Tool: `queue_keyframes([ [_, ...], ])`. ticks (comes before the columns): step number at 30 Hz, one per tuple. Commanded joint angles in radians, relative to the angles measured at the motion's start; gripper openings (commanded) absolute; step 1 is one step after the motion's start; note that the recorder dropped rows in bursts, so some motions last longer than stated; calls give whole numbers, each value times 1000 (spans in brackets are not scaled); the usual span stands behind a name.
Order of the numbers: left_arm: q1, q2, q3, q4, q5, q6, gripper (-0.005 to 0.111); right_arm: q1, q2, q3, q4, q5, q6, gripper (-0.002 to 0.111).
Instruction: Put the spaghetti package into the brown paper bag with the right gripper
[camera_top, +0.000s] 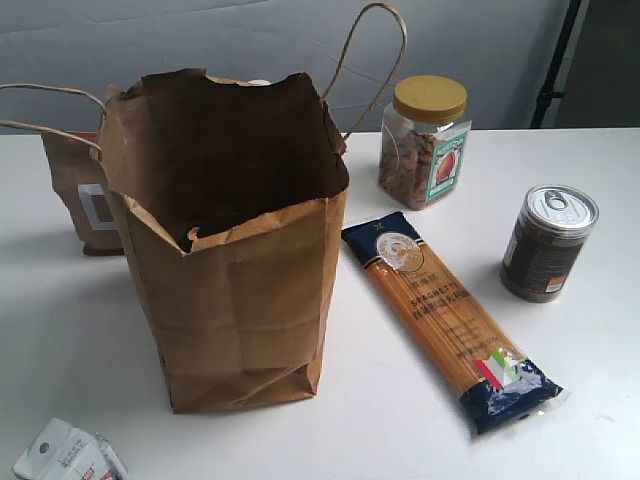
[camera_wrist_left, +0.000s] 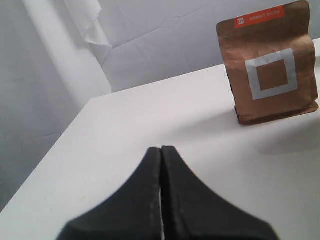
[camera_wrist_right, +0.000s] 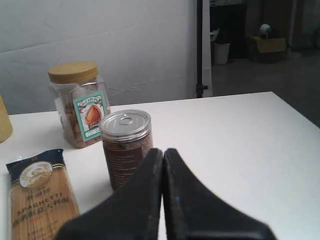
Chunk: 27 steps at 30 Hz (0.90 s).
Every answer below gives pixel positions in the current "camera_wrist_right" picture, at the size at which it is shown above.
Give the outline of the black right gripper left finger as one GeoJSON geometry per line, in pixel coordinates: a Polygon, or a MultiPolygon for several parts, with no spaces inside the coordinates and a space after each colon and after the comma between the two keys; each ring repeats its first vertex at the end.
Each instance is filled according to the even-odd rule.
{"type": "Polygon", "coordinates": [[[67,221],[57,240],[156,240],[161,209],[163,153],[148,151],[141,165],[113,195],[67,221]]]}

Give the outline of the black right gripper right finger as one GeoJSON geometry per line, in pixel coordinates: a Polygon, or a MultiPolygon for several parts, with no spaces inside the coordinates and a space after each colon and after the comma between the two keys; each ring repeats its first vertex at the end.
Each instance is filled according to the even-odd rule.
{"type": "Polygon", "coordinates": [[[162,196],[169,240],[274,240],[271,228],[217,197],[178,151],[163,156],[162,196]]]}

